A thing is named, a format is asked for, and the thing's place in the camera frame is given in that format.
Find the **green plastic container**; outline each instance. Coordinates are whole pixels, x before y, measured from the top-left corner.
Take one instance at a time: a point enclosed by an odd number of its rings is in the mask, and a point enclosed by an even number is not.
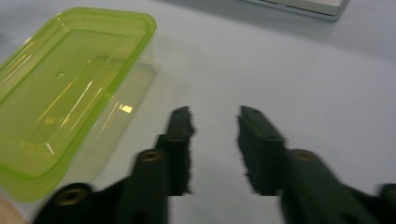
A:
[[[109,126],[115,111],[129,118],[154,78],[131,69],[155,30],[147,14],[71,8],[0,65],[0,187],[18,201],[39,199],[61,181],[88,136],[92,146],[117,130],[105,152],[85,149],[85,161],[99,153],[103,165],[124,128]]]

